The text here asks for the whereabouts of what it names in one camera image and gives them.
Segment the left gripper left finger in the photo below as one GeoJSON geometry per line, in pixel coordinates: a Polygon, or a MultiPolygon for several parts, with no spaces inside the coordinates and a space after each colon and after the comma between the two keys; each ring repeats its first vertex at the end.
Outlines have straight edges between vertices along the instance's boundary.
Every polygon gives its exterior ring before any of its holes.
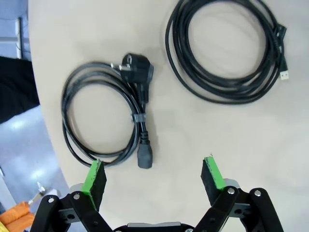
{"type": "Polygon", "coordinates": [[[71,224],[81,222],[88,232],[111,232],[99,213],[106,182],[104,163],[93,161],[81,190],[62,199],[56,195],[42,198],[30,230],[66,232],[71,224]]]}

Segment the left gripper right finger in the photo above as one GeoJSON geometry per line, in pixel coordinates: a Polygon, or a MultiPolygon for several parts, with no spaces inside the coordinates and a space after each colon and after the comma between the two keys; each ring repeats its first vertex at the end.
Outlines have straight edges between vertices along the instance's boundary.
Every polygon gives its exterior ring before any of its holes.
{"type": "Polygon", "coordinates": [[[201,179],[211,207],[193,231],[220,232],[229,218],[238,218],[247,232],[283,231],[265,189],[253,188],[246,193],[234,180],[228,185],[212,156],[203,160],[201,179]]]}

